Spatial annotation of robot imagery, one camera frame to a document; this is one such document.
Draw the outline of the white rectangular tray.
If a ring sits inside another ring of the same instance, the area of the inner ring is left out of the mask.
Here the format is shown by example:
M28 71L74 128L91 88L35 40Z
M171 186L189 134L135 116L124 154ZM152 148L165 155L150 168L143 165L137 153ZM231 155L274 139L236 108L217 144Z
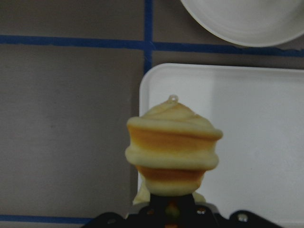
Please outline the white rectangular tray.
M304 225L304 72L161 64L140 85L140 114L177 95L223 132L219 164L199 193L229 217L244 209L285 228Z

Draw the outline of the cream plate with lemon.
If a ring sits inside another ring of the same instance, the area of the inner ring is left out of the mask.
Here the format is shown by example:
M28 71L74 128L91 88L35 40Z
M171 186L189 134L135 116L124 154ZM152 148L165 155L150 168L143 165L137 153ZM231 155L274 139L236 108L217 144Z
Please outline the cream plate with lemon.
M230 43L269 47L304 34L302 0L183 0L207 31Z

